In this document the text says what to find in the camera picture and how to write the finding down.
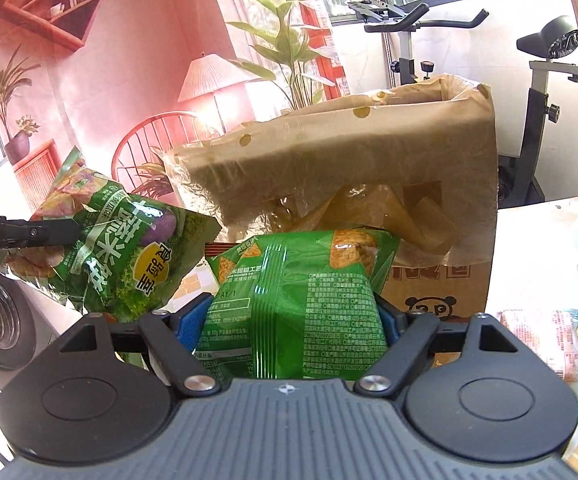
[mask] blue gripper pad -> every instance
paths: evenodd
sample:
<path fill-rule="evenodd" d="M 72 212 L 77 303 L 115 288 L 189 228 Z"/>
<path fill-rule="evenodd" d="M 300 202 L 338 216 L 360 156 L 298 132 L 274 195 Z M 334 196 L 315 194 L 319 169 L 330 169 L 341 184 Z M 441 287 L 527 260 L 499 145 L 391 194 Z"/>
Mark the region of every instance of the blue gripper pad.
<path fill-rule="evenodd" d="M 194 298 L 178 312 L 171 315 L 170 327 L 178 338 L 178 341 L 190 352 L 194 351 L 200 339 L 207 312 L 213 301 L 213 296 L 208 292 Z M 400 333 L 395 318 L 385 310 L 382 305 L 377 305 L 380 321 L 383 324 L 384 337 L 387 346 L 393 345 Z"/>

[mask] silver bolt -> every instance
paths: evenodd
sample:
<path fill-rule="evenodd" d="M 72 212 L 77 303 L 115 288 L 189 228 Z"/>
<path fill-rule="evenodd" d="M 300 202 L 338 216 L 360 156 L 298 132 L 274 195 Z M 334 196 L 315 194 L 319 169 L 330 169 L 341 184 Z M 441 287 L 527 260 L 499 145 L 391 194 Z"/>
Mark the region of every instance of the silver bolt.
<path fill-rule="evenodd" d="M 215 388 L 215 379 L 207 375 L 192 375 L 185 379 L 185 388 L 192 392 L 208 392 Z"/>
<path fill-rule="evenodd" d="M 368 392 L 383 392 L 391 386 L 391 381 L 381 375 L 367 375 L 360 379 L 359 384 Z"/>

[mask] chip bag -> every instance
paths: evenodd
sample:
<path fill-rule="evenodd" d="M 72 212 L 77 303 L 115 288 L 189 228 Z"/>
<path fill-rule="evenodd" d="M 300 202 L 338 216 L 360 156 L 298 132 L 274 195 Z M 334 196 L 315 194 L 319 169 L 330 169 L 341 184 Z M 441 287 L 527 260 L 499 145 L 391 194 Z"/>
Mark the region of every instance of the chip bag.
<path fill-rule="evenodd" d="M 380 230 L 282 233 L 209 258 L 220 290 L 195 356 L 223 382 L 357 379 L 387 348 L 373 293 L 398 243 Z"/>
<path fill-rule="evenodd" d="M 135 320 L 167 304 L 220 225 L 211 217 L 127 194 L 74 148 L 32 219 L 73 218 L 71 247 L 10 250 L 3 264 L 79 310 Z"/>

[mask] gray ribbed surface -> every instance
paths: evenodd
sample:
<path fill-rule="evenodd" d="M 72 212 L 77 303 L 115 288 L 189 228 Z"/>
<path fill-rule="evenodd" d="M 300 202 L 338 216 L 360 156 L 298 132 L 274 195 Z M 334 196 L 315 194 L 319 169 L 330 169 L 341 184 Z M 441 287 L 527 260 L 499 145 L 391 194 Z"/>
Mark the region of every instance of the gray ribbed surface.
<path fill-rule="evenodd" d="M 339 380 L 236 380 L 224 394 L 183 403 L 169 428 L 130 456 L 55 468 L 21 458 L 0 480 L 573 480 L 557 458 L 484 468 L 438 454 L 391 405 Z"/>

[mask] exercise bike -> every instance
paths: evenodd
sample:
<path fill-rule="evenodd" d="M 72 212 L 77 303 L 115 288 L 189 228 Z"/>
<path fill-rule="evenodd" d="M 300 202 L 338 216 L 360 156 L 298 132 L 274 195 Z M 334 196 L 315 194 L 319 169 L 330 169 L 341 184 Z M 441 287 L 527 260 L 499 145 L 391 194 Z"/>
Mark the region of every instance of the exercise bike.
<path fill-rule="evenodd" d="M 415 62 L 411 44 L 411 33 L 422 27 L 475 28 L 489 13 L 481 10 L 470 22 L 454 20 L 419 21 L 429 12 L 427 4 L 420 4 L 411 12 L 383 2 L 350 2 L 358 19 L 365 21 L 365 32 L 397 32 L 400 40 L 400 60 L 389 60 L 391 70 L 400 73 L 400 84 L 419 81 L 415 74 Z M 532 56 L 542 58 L 529 63 L 533 72 L 527 101 L 527 112 L 522 135 L 520 156 L 498 156 L 498 207 L 501 209 L 542 203 L 544 192 L 540 187 L 535 170 L 538 165 L 542 134 L 546 119 L 557 123 L 560 107 L 549 105 L 547 85 L 549 72 L 570 74 L 569 80 L 578 83 L 578 65 L 553 62 L 571 54 L 578 47 L 578 26 L 569 16 L 560 16 L 547 23 L 535 34 L 517 41 L 517 48 Z M 434 63 L 423 61 L 421 69 L 424 79 L 434 71 Z"/>

